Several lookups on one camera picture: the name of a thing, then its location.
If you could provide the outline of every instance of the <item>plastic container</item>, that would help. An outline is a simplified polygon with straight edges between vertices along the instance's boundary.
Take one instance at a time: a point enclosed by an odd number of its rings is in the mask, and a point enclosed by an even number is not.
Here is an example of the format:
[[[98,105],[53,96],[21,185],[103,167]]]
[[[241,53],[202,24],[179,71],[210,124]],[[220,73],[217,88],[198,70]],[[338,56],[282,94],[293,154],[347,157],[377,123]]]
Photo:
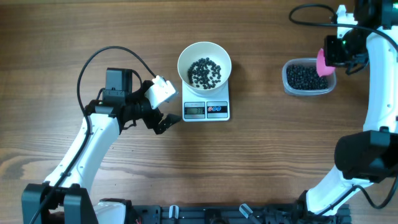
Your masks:
[[[202,86],[197,88],[189,84],[188,69],[193,62],[207,57],[221,67],[221,82],[218,83],[215,88],[205,90]],[[211,42],[197,42],[189,45],[181,53],[177,62],[177,70],[183,82],[187,84],[192,92],[200,96],[208,96],[217,93],[222,89],[222,86],[226,84],[231,74],[232,62],[228,53],[221,46]]]
[[[284,83],[285,92],[293,96],[316,96],[331,92],[336,86],[336,73],[326,76],[328,80],[328,88],[324,90],[296,90],[287,82],[286,69],[289,65],[303,65],[304,67],[317,66],[316,58],[299,58],[288,61],[282,69],[282,81]]]

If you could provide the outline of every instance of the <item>scale display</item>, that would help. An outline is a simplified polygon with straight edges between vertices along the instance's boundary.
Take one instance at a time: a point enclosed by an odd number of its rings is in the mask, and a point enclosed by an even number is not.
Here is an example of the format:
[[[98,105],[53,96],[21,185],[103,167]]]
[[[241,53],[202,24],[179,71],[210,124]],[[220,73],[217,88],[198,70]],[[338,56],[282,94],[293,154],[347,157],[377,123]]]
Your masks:
[[[204,108],[186,108],[185,114],[205,114]]]
[[[228,82],[216,94],[199,96],[182,85],[183,119],[187,122],[229,120]]]

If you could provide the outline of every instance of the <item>digital kitchen scale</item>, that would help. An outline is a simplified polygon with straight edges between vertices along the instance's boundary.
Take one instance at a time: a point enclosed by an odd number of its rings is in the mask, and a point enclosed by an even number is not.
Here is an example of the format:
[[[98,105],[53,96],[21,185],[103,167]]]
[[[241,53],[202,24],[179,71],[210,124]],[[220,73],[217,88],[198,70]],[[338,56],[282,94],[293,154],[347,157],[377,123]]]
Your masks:
[[[182,114],[187,122],[229,120],[228,81],[211,95],[201,95],[182,83]]]

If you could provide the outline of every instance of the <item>white bowl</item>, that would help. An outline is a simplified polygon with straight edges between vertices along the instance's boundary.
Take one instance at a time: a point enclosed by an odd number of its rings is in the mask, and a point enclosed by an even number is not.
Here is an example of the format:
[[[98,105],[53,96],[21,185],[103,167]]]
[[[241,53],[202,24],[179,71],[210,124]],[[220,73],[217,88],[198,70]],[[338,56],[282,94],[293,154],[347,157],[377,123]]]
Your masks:
[[[188,69],[191,67],[193,62],[197,62],[201,58],[209,58],[221,67],[220,75],[221,82],[217,83],[214,88],[203,89],[196,87],[196,84],[190,84],[188,78]],[[220,90],[231,74],[232,62],[228,53],[219,45],[211,42],[197,42],[188,46],[178,58],[177,63],[178,74],[181,79],[187,84],[187,86],[199,95],[210,95]]]

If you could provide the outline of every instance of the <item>wood grain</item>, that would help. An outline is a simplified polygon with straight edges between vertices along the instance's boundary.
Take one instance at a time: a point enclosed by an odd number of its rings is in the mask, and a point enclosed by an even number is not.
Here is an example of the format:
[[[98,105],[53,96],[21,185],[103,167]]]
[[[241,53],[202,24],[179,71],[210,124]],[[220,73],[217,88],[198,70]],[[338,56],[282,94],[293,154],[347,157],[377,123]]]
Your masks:
[[[337,140],[362,130],[369,74],[347,77],[339,70],[335,90],[325,96],[284,93],[284,63],[314,57],[323,38],[335,33],[289,22],[290,9],[305,2],[0,6],[0,222],[22,222],[24,187],[40,183],[74,140],[82,120],[78,73],[93,52],[107,45],[132,49],[180,88],[181,51],[198,41],[220,44],[233,61],[232,118],[181,122],[160,136],[138,122],[109,149],[91,191],[93,203],[105,197],[136,205],[292,202],[315,186],[333,166]],[[322,2],[334,8],[344,3]],[[327,20],[323,11],[298,16]],[[150,79],[130,55],[104,52],[84,74],[83,103],[103,87],[107,67],[133,68]],[[161,110],[181,114],[181,97]],[[391,183],[369,188],[371,197],[380,202]],[[355,223],[396,222],[396,198],[382,211],[371,209],[361,194],[349,203]]]
[[[169,2],[170,0],[0,0],[0,4],[66,4],[66,3],[109,3],[109,2]],[[196,1],[196,0],[173,0],[173,1]],[[229,1],[229,0],[207,0],[207,1]]]

